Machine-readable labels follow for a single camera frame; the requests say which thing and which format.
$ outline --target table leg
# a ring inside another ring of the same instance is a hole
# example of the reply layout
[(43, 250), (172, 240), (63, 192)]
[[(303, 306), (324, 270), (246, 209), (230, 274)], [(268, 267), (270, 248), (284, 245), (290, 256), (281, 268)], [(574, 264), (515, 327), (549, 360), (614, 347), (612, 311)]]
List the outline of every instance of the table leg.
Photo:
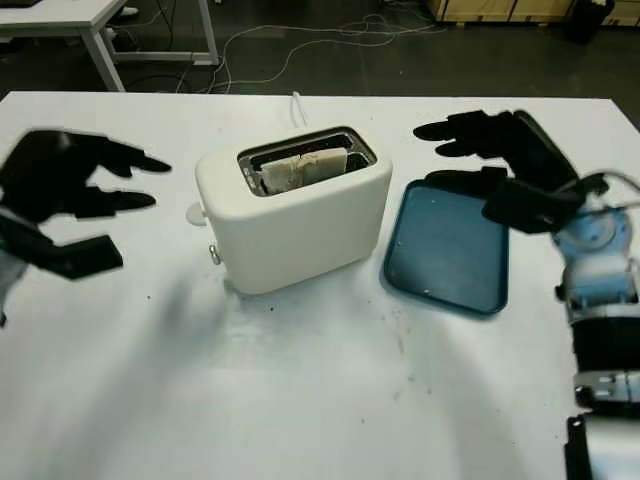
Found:
[(213, 33), (213, 25), (211, 24), (211, 14), (209, 13), (208, 0), (198, 0), (200, 4), (200, 15), (204, 26), (204, 35), (207, 37), (207, 45), (209, 46), (209, 55), (213, 65), (218, 65), (218, 49), (216, 48), (216, 37)]
[(118, 71), (113, 64), (113, 61), (111, 60), (109, 50), (102, 40), (100, 32), (93, 31), (91, 29), (83, 29), (80, 34), (82, 35), (82, 40), (84, 40), (84, 44), (86, 45), (87, 50), (89, 50), (93, 63), (96, 64), (96, 68), (107, 86), (107, 89), (112, 92), (124, 92), (124, 86), (122, 85), (122, 81), (120, 80), (120, 76), (118, 75)]

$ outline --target white table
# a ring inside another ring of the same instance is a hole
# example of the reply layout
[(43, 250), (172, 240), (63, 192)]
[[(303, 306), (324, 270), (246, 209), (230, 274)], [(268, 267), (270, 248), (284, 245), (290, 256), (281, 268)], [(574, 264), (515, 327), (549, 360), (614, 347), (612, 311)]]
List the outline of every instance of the white table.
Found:
[(126, 266), (78, 283), (30, 269), (12, 296), (0, 478), (564, 478), (565, 419), (577, 409), (550, 240), (511, 234), (509, 303), (492, 320), (408, 300), (378, 275), (404, 186), (480, 167), (439, 158), (415, 126), (525, 108), (581, 173), (640, 177), (638, 132), (608, 100), (303, 97), (311, 122), (366, 127), (393, 155), (380, 241), (365, 261), (242, 295), (212, 265), (210, 231), (184, 219), (193, 170), (247, 130), (290, 128), (289, 101), (12, 93), (0, 103), (0, 158), (24, 129), (48, 125), (104, 132), (174, 166), (97, 179), (153, 192), (153, 209), (46, 226), (58, 241), (107, 231)]
[(161, 60), (218, 64), (207, 0), (198, 0), (209, 52), (116, 52), (105, 24), (127, 0), (42, 0), (30, 8), (0, 8), (4, 37), (81, 36), (108, 90), (124, 92), (114, 62)]

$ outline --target toaster slot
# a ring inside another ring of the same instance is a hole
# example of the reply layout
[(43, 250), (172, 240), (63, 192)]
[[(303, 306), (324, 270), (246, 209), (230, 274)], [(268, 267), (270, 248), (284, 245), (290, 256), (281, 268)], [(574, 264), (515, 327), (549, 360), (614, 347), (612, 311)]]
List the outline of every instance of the toaster slot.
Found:
[(349, 127), (275, 142), (238, 155), (247, 186), (261, 197), (347, 175), (376, 161), (373, 151)]

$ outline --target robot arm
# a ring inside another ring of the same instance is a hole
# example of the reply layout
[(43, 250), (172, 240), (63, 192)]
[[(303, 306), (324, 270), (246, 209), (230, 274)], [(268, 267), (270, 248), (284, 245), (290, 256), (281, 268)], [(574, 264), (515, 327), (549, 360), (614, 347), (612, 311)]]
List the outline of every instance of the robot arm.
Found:
[(568, 420), (570, 480), (640, 478), (640, 276), (630, 256), (624, 208), (602, 201), (607, 177), (580, 179), (526, 112), (470, 112), (418, 127), (423, 140), (453, 140), (445, 156), (502, 157), (514, 177), (489, 189), (483, 215), (525, 233), (550, 233), (565, 261), (556, 295), (567, 312), (578, 373), (577, 403), (590, 412)]
[(142, 150), (107, 137), (57, 130), (26, 133), (0, 168), (0, 315), (10, 288), (28, 264), (68, 279), (122, 266), (107, 235), (56, 245), (38, 225), (57, 214), (76, 218), (114, 216), (155, 204), (139, 192), (104, 192), (87, 185), (99, 166), (129, 178), (132, 167), (168, 172), (171, 167)]

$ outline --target wooden crate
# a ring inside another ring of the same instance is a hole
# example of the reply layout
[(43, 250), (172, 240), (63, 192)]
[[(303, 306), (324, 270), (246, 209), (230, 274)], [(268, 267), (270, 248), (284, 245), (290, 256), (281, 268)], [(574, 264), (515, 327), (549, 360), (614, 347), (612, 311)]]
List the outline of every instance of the wooden crate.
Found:
[(603, 23), (604, 25), (637, 27), (640, 24), (640, 1), (616, 1), (613, 12), (604, 19)]
[[(441, 22), (562, 22), (576, 0), (425, 0)], [(604, 25), (640, 26), (640, 0), (617, 0)]]
[(426, 0), (442, 22), (506, 22), (513, 0)]
[(562, 22), (572, 0), (516, 0), (511, 22)]

